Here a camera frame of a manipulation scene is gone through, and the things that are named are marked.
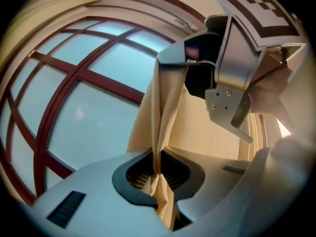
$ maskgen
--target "white plastic surface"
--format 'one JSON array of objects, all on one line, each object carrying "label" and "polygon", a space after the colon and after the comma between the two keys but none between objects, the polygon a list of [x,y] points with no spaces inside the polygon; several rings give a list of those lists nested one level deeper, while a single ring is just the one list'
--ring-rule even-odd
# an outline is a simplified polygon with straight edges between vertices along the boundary
[{"label": "white plastic surface", "polygon": [[66,226],[72,233],[94,237],[160,237],[170,233],[154,208],[129,203],[113,187],[113,172],[139,155],[128,153],[83,167],[41,196],[33,205],[35,212],[47,217],[71,191],[77,191],[86,196]]}]

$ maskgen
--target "wire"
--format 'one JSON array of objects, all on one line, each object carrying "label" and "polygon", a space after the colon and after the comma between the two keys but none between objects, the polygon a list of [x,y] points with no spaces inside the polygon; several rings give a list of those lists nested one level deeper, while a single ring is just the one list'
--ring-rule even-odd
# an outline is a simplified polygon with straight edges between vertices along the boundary
[{"label": "wire", "polygon": [[276,68],[270,70],[269,72],[265,73],[264,75],[260,76],[259,78],[257,78],[255,81],[253,81],[249,87],[252,87],[254,85],[256,85],[257,83],[259,83],[260,81],[262,81],[264,78],[268,77],[269,75],[273,74],[274,72],[278,71],[278,70],[281,70],[281,69],[286,69],[287,66],[286,65],[280,65],[280,66],[277,66]]},{"label": "wire", "polygon": [[187,60],[187,63],[189,63],[189,64],[196,64],[196,65],[199,65],[199,64],[210,64],[210,65],[212,65],[212,66],[214,66],[214,67],[216,67],[216,64],[214,63],[214,62],[211,62],[211,61],[195,61],[195,60]]}]

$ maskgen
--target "frosted glass pane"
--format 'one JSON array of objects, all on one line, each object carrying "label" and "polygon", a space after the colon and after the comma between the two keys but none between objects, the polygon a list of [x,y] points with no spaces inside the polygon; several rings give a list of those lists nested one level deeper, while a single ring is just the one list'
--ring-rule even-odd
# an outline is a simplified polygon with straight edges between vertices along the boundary
[{"label": "frosted glass pane", "polygon": [[73,169],[125,154],[138,107],[80,82],[64,104],[49,143]]},{"label": "frosted glass pane", "polygon": [[52,56],[78,65],[90,52],[107,41],[108,39],[103,37],[81,34],[64,44]]},{"label": "frosted glass pane", "polygon": [[55,37],[51,38],[48,42],[46,42],[39,50],[39,53],[48,54],[50,50],[52,50],[55,46],[57,46],[60,42],[64,41],[66,38],[70,37],[71,33],[62,33],[58,34]]},{"label": "frosted glass pane", "polygon": [[8,131],[9,120],[11,116],[11,109],[8,100],[5,101],[4,107],[2,109],[1,119],[0,119],[0,138],[5,149],[6,145],[6,133]]},{"label": "frosted glass pane", "polygon": [[157,52],[160,52],[171,45],[170,42],[145,31],[137,32],[127,38]]},{"label": "frosted glass pane", "polygon": [[67,29],[84,29],[100,22],[99,20],[86,20],[67,27]]},{"label": "frosted glass pane", "polygon": [[33,174],[34,152],[24,140],[17,125],[13,128],[11,164],[22,182],[35,195]]},{"label": "frosted glass pane", "polygon": [[46,167],[46,190],[53,188],[56,184],[58,184],[63,179],[53,172],[50,168]]},{"label": "frosted glass pane", "polygon": [[116,44],[91,64],[90,70],[146,92],[155,58],[125,44]]},{"label": "frosted glass pane", "polygon": [[25,83],[26,79],[30,75],[30,73],[33,71],[33,69],[36,67],[36,65],[39,63],[36,59],[30,59],[24,66],[24,68],[21,70],[20,74],[14,81],[14,84],[11,88],[12,97],[15,100],[18,96],[23,84]]},{"label": "frosted glass pane", "polygon": [[41,117],[65,74],[44,65],[26,89],[19,111],[29,129],[37,135]]},{"label": "frosted glass pane", "polygon": [[92,26],[88,29],[92,31],[107,33],[107,34],[120,35],[133,29],[133,27],[116,23],[116,22],[105,22],[103,24]]}]

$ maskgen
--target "metal bracket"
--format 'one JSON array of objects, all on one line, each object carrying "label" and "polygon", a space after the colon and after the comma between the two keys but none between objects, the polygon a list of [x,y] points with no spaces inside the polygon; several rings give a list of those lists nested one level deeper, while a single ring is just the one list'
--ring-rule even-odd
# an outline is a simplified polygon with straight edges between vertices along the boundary
[{"label": "metal bracket", "polygon": [[205,91],[205,102],[212,122],[248,143],[253,141],[251,136],[240,130],[251,110],[251,98],[247,92],[218,84],[216,89]]}]

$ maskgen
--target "arched window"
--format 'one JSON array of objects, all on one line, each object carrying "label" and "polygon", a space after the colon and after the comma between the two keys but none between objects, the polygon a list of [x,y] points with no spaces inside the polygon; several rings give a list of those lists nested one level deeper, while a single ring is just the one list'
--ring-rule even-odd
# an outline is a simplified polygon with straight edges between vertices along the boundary
[{"label": "arched window", "polygon": [[0,103],[0,159],[27,203],[80,167],[125,153],[155,56],[173,42],[89,16],[24,59]]}]

